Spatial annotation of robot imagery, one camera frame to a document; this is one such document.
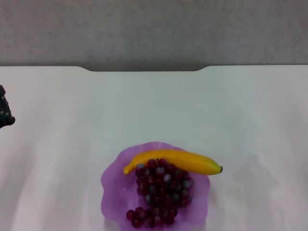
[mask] yellow banana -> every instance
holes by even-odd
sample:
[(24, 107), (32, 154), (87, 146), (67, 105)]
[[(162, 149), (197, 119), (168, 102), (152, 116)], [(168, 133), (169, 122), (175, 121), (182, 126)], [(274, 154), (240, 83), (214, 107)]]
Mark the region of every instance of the yellow banana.
[(123, 169), (124, 174), (128, 174), (136, 169), (137, 164), (147, 164), (150, 159), (166, 159), (176, 167), (204, 175), (215, 175), (222, 172), (222, 166), (217, 164), (213, 159), (178, 150), (153, 150), (136, 155), (131, 162)]

